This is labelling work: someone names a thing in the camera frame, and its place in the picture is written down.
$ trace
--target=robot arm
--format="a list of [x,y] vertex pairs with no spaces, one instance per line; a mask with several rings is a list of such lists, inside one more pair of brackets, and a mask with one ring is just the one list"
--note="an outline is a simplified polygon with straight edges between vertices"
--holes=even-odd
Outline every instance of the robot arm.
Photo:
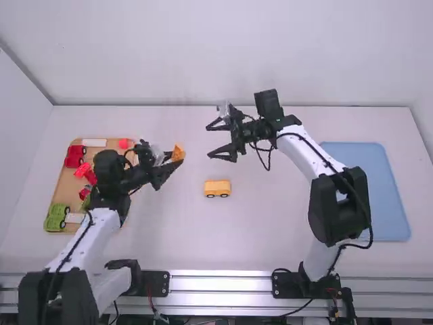
[[18,288],[20,324],[96,324],[120,295],[143,290],[136,260],[109,261],[102,274],[94,276],[101,269],[97,262],[111,235],[127,218],[130,195],[147,183],[159,190],[183,159],[171,160],[172,152],[162,152],[143,140],[131,151],[138,156],[135,166],[126,154],[115,150],[95,155],[97,184],[90,193],[85,219],[42,272],[23,277]]
[[[359,167],[347,168],[333,159],[306,132],[294,115],[284,116],[275,89],[254,94],[260,119],[245,115],[231,104],[219,108],[220,117],[208,131],[230,131],[231,143],[208,153],[210,158],[237,162],[246,154],[246,144],[267,140],[271,149],[288,156],[311,181],[309,223],[315,237],[331,247],[356,239],[371,225],[367,176]],[[346,195],[337,199],[337,192]]]
[[[332,271],[342,249],[347,246],[366,249],[373,241],[367,176],[360,167],[348,168],[333,159],[310,137],[296,116],[284,116],[275,89],[255,93],[254,97],[258,120],[230,103],[219,108],[220,117],[206,130],[230,131],[231,143],[209,152],[208,156],[236,163],[238,153],[246,154],[246,144],[259,156],[259,151],[271,154],[276,149],[290,158],[311,182],[308,221],[315,239],[299,272],[273,274],[273,288],[279,288],[275,289],[274,297],[308,298],[311,302],[328,299],[329,294],[324,293],[326,288],[350,293],[350,289],[340,287],[339,277]],[[257,142],[261,140],[269,141],[271,148],[258,148]],[[346,197],[339,200],[338,193]],[[370,231],[367,246],[347,243],[358,238],[364,229]],[[281,287],[278,287],[279,282],[283,282]],[[342,298],[347,302],[346,310],[352,311],[351,294]],[[356,316],[348,312],[348,317]]]

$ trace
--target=red object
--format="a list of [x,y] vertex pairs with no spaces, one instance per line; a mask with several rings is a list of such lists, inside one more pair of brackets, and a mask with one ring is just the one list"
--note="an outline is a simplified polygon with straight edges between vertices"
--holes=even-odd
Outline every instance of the red object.
[[85,146],[69,146],[68,148],[68,156],[78,156],[83,157],[87,152]]
[[120,147],[120,149],[128,149],[128,147],[129,147],[128,139],[120,139],[119,140],[119,147]]
[[89,181],[90,184],[96,185],[97,183],[96,175],[91,169],[89,169],[84,173],[84,177],[86,177],[86,179]]
[[78,195],[80,196],[80,199],[82,201],[84,201],[84,199],[86,198],[86,196],[88,196],[90,194],[90,190],[88,188],[83,188]]
[[65,158],[65,162],[64,162],[65,167],[68,168],[78,168],[83,163],[84,163],[83,158],[79,156],[68,156]]
[[65,167],[78,168],[84,163],[84,155],[87,149],[85,146],[69,146],[68,153],[65,158]]
[[84,164],[82,164],[81,166],[78,167],[78,169],[75,171],[74,175],[77,178],[83,178],[83,176],[85,176],[85,173],[91,169],[92,169],[92,166],[88,162],[85,162]]

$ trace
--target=aluminum rail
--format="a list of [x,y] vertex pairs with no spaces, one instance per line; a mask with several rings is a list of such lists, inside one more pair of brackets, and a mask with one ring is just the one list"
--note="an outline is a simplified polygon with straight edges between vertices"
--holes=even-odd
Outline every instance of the aluminum rail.
[[[280,316],[304,299],[274,299],[271,272],[170,271],[170,293],[154,298],[158,310],[180,316]],[[24,274],[0,274],[0,312],[18,312],[18,285]],[[433,318],[433,278],[342,277],[352,289],[358,317]],[[294,316],[327,316],[331,302],[313,301]],[[147,298],[119,297],[120,313],[152,314]],[[114,307],[107,313],[115,313]]]

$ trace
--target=green object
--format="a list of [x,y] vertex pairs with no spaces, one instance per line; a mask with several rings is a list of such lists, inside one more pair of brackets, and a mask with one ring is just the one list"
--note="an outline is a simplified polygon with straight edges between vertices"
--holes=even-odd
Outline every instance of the green object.
[[70,212],[70,207],[62,203],[53,203],[43,223],[46,232],[61,232],[66,226],[65,218]]

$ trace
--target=white wall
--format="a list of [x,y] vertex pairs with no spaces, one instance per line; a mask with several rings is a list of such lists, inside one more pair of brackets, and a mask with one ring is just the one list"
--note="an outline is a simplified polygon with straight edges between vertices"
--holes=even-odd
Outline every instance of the white wall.
[[433,154],[433,1],[0,0],[0,38],[58,104],[411,106]]
[[52,107],[0,48],[0,239],[12,218]]

